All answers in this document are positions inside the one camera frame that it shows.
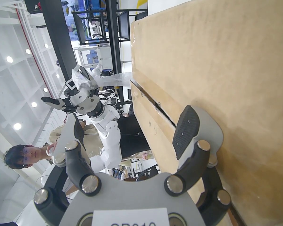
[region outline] desk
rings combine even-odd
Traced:
[[[195,105],[221,126],[217,169],[246,224],[283,224],[283,0],[193,0],[134,22],[131,39],[133,77],[172,122]],[[131,88],[161,171],[174,173],[174,126]]]

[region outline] beige jacket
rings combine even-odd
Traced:
[[[55,130],[51,131],[49,136],[49,141],[54,143],[60,137],[61,131],[65,124],[57,127]],[[100,150],[103,148],[102,141],[98,135],[97,129],[93,126],[93,124],[86,125],[84,127],[84,146],[86,148],[86,152],[88,157],[93,157],[95,155],[99,155]]]

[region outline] rubber grip pad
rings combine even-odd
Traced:
[[[179,117],[172,141],[178,160],[193,137],[198,134],[199,126],[200,120],[196,111],[190,105],[186,106]]]

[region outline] red pipe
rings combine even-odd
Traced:
[[[27,38],[27,36],[26,36],[24,27],[23,27],[23,25],[22,25],[22,22],[21,22],[21,19],[20,19],[20,16],[19,16],[18,9],[16,9],[16,12],[17,12],[17,16],[18,16],[18,19],[19,19],[19,21],[20,21],[20,25],[21,25],[21,27],[22,27],[22,30],[23,30],[25,39],[26,39],[26,41],[27,41],[28,47],[29,47],[29,49],[30,49],[30,52],[31,52],[31,54],[33,55],[33,59],[34,59],[35,62],[36,62],[36,65],[37,65],[38,70],[39,70],[39,72],[40,72],[40,74],[41,74],[41,77],[42,77],[42,79],[43,79],[43,81],[44,81],[44,83],[45,83],[45,86],[46,86],[46,88],[48,89],[48,92],[49,92],[50,96],[52,97],[52,94],[51,94],[51,92],[50,92],[50,89],[49,89],[48,86],[47,86],[47,83],[46,83],[46,81],[45,81],[45,79],[44,79],[44,76],[43,76],[41,70],[40,70],[40,67],[39,67],[38,62],[37,62],[37,60],[36,60],[36,58],[35,58],[35,55],[34,55],[34,53],[33,53],[33,50],[31,49],[31,46],[30,46],[30,44],[29,44],[28,38]]]

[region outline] white label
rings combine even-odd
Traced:
[[[92,226],[166,226],[169,225],[166,208],[146,210],[97,210]]]

